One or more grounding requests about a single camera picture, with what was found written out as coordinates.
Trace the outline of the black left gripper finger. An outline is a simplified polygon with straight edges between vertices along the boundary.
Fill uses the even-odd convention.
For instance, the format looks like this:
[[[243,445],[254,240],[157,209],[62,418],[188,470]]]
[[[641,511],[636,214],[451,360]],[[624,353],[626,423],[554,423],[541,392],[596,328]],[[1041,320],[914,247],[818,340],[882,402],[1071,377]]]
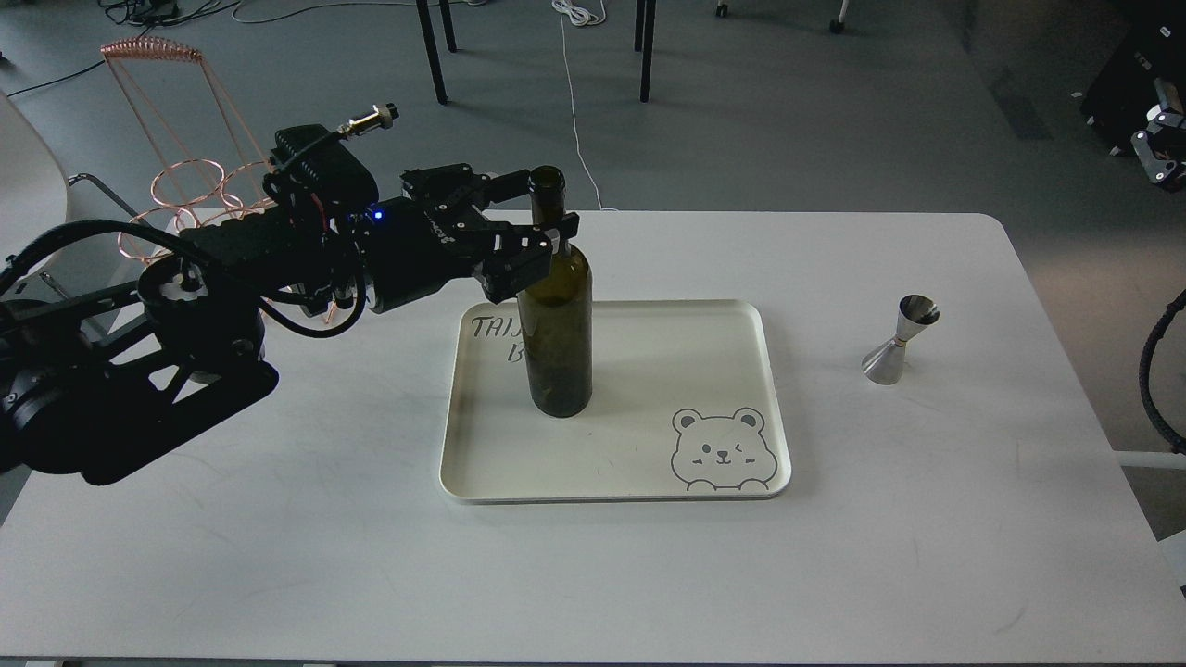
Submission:
[[[549,275],[551,254],[559,250],[562,240],[576,236],[579,221],[576,212],[568,212],[559,222],[537,229],[480,215],[473,227],[478,242],[472,277],[487,301],[505,301],[542,282]]]
[[[512,201],[529,193],[530,170],[514,170],[510,173],[491,176],[466,170],[466,182],[463,185],[463,210],[474,208],[478,212],[487,207]]]

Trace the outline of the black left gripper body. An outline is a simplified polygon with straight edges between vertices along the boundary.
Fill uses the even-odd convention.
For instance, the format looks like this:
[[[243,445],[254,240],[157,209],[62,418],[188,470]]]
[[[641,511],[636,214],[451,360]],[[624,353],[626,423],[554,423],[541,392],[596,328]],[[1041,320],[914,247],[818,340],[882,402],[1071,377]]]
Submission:
[[[473,277],[491,258],[492,240],[477,220],[487,177],[470,165],[406,170],[402,193],[369,207],[357,222],[369,309],[403,307],[458,278]]]

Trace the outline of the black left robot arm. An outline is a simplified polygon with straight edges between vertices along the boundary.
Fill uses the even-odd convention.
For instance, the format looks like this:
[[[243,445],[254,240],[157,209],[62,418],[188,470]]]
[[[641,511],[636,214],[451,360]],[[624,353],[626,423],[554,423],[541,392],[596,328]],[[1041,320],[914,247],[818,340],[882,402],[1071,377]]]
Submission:
[[[472,278],[500,303],[542,282],[579,216],[556,169],[407,170],[382,201],[347,139],[390,128],[393,104],[334,128],[278,131],[262,186],[270,207],[158,231],[78,220],[4,265],[4,470],[79,474],[110,485],[269,396],[279,371],[264,325],[327,339]],[[102,233],[160,250],[130,282],[50,303],[15,284]]]

